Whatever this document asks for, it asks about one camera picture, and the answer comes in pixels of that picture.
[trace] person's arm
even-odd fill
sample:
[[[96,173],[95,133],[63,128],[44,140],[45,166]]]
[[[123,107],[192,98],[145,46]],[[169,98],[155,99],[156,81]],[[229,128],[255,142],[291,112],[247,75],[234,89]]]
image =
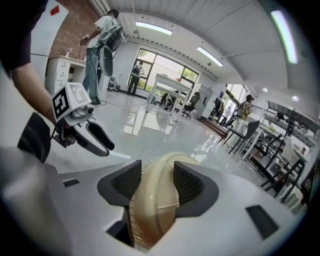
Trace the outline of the person's arm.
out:
[[[102,29],[100,27],[96,27],[92,34],[85,40],[82,40],[81,45],[86,45],[91,39],[95,38],[97,35],[101,33]]]
[[[11,74],[15,87],[26,102],[56,125],[51,95],[31,63],[12,69]]]

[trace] black rectangle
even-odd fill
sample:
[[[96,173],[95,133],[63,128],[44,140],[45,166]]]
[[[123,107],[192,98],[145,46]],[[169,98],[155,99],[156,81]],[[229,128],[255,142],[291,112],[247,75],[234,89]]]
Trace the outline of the black rectangle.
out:
[[[250,206],[245,210],[258,229],[262,239],[268,238],[278,230],[279,226],[260,205]]]
[[[70,187],[70,186],[73,186],[73,185],[76,185],[80,183],[79,180],[77,179],[70,179],[70,180],[66,180],[63,182],[63,185],[67,188],[67,187]]]

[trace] white floor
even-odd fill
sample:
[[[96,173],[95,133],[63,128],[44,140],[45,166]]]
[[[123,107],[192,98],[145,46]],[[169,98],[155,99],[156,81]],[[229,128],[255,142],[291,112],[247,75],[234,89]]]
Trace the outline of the white floor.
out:
[[[218,166],[222,172],[243,177],[257,185],[263,178],[242,161],[239,154],[228,154],[229,148],[217,143],[220,137],[194,118],[182,117],[175,122],[170,113],[153,107],[146,113],[147,100],[122,92],[104,91],[107,104],[94,110],[94,116],[107,128],[115,149],[107,157],[96,156],[78,144],[63,148],[54,140],[46,160],[59,173],[85,171],[127,160],[147,164],[168,152],[183,152],[203,166]]]

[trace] man in dark clothes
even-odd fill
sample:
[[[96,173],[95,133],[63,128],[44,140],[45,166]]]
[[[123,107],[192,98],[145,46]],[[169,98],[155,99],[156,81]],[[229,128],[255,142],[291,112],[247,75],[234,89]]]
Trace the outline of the man in dark clothes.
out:
[[[51,95],[45,89],[43,81],[31,65],[31,31],[46,10],[48,0],[21,1],[18,6],[12,1],[8,10],[9,20],[3,26],[3,34],[9,39],[10,49],[0,46],[0,59],[6,73],[23,98],[40,114],[54,125]]]

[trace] person in yellow shirt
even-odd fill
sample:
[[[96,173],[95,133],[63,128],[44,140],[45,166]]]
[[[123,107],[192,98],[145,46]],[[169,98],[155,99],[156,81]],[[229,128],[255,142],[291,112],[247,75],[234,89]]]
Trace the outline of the person in yellow shirt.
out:
[[[242,114],[241,114],[241,119],[242,120],[247,120],[247,117],[251,114],[251,103],[254,100],[252,98],[251,94],[248,94],[246,96],[245,102],[242,104]]]

